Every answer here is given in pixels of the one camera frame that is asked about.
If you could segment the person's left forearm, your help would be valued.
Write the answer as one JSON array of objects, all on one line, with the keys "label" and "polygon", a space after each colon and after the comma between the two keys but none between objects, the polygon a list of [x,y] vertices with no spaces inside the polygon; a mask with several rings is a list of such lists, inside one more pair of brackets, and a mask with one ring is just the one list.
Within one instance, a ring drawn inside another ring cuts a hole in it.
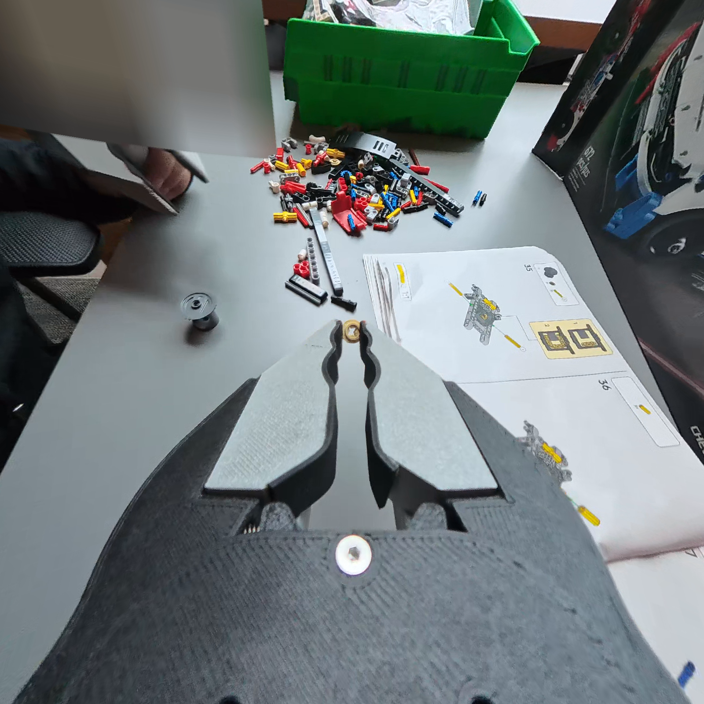
[{"label": "person's left forearm", "polygon": [[1,212],[37,212],[89,224],[124,220],[138,203],[99,193],[34,142],[1,139]]}]

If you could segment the white instruction booklet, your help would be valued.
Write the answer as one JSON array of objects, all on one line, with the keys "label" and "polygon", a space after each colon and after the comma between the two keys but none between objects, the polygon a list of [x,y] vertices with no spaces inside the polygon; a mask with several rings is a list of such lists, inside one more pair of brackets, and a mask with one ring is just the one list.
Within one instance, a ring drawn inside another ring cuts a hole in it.
[{"label": "white instruction booklet", "polygon": [[638,628],[703,702],[703,464],[536,247],[365,254],[378,327],[551,470]]}]

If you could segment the dark grey lego differential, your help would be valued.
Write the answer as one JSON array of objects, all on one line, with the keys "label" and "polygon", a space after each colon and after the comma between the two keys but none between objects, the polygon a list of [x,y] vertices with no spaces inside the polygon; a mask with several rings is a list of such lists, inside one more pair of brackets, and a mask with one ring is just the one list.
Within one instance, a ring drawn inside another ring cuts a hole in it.
[{"label": "dark grey lego differential", "polygon": [[183,317],[199,331],[213,330],[219,323],[216,302],[207,293],[197,292],[186,296],[180,304]]}]

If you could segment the black office chair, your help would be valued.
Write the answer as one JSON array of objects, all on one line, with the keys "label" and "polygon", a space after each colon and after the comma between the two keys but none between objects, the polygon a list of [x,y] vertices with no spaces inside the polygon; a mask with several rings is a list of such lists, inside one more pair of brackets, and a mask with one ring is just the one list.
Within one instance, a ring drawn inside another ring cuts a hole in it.
[{"label": "black office chair", "polygon": [[40,282],[44,277],[84,275],[101,259],[98,227],[35,212],[1,214],[1,257],[12,277],[71,321],[81,313]]}]

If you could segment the person's body in black clothing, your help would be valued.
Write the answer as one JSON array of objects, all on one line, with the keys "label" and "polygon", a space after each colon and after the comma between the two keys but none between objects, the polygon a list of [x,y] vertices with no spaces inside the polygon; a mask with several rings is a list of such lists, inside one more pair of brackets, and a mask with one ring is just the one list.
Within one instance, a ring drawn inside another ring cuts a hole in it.
[{"label": "person's body in black clothing", "polygon": [[1,468],[42,388],[42,337],[13,277],[1,263]]}]

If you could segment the person's left hand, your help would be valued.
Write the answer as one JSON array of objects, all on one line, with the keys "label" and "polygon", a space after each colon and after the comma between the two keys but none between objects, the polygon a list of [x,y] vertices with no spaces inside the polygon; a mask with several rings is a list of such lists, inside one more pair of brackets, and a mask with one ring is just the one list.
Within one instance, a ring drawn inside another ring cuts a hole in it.
[{"label": "person's left hand", "polygon": [[162,148],[148,148],[142,170],[154,190],[169,201],[180,198],[193,179],[192,173],[173,154]]}]

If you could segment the pile of mixed lego pieces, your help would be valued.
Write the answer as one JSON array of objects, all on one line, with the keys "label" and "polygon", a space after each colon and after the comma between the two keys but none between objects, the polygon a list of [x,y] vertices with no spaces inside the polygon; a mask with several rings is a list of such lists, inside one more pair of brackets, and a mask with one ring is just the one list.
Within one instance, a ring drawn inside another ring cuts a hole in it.
[{"label": "pile of mixed lego pieces", "polygon": [[309,136],[300,143],[284,138],[276,152],[250,167],[252,175],[268,177],[268,188],[279,198],[279,210],[272,216],[277,224],[299,223],[313,229],[309,209],[318,207],[323,227],[331,218],[349,236],[360,236],[370,227],[390,232],[402,215],[424,210],[451,227],[455,218],[416,187],[408,177],[394,173],[386,160],[396,159],[430,178],[430,167],[418,160],[413,150],[404,152],[394,142],[363,132],[343,131],[332,142],[323,136]]}]

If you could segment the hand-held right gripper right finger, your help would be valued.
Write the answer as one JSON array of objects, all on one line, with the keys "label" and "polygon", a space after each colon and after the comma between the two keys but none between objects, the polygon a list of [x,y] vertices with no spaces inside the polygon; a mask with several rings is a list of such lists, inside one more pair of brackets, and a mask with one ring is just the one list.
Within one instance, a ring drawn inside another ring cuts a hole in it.
[{"label": "hand-held right gripper right finger", "polygon": [[383,507],[497,496],[499,485],[443,379],[374,326],[360,325],[367,467]]}]

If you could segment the black lego set box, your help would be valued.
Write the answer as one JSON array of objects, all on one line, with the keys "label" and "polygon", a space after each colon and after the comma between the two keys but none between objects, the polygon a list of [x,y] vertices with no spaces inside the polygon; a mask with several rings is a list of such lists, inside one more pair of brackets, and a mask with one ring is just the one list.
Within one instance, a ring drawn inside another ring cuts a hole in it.
[{"label": "black lego set box", "polygon": [[703,460],[703,2],[616,1],[533,148]]}]

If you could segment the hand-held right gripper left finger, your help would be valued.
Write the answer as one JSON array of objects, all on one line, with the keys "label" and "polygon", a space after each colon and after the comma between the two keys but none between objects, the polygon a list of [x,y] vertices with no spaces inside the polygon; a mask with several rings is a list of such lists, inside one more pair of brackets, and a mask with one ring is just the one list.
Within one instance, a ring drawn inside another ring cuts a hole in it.
[{"label": "hand-held right gripper left finger", "polygon": [[335,478],[340,355],[341,321],[331,320],[204,419],[222,425],[204,496],[311,509]]}]

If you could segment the clear plastic parts bags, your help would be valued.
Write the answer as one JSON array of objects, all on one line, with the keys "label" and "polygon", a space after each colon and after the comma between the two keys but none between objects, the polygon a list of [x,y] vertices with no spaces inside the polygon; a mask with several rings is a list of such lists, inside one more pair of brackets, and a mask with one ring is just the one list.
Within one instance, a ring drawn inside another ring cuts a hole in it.
[{"label": "clear plastic parts bags", "polygon": [[307,1],[302,18],[343,25],[466,36],[483,1]]}]

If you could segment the long dark grey lego beam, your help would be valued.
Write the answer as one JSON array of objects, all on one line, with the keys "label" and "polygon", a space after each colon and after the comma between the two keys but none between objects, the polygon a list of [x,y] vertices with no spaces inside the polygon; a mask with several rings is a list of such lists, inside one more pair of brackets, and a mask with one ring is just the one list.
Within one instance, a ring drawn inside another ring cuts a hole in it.
[{"label": "long dark grey lego beam", "polygon": [[450,214],[453,216],[460,216],[462,214],[465,206],[451,197],[447,191],[426,178],[426,176],[412,170],[410,166],[396,159],[391,158],[386,160],[386,162],[394,173],[402,177],[408,177],[411,187],[417,187],[419,192],[422,192],[436,204],[440,204]]}]

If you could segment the green plastic bin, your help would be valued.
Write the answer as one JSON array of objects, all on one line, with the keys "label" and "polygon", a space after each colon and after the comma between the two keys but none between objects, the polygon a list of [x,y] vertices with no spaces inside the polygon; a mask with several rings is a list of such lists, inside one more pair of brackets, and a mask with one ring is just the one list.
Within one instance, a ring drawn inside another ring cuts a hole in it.
[{"label": "green plastic bin", "polygon": [[484,139],[539,38],[511,1],[465,37],[292,18],[285,98],[310,125]]}]

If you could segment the small grey black lego piece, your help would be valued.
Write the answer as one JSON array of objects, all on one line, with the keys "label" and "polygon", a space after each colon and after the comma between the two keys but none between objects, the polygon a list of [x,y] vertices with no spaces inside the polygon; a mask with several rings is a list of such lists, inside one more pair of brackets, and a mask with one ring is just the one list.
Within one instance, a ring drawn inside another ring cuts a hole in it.
[{"label": "small grey black lego piece", "polygon": [[293,274],[289,277],[285,282],[285,287],[317,306],[325,303],[328,299],[328,293],[324,289],[300,275]]}]

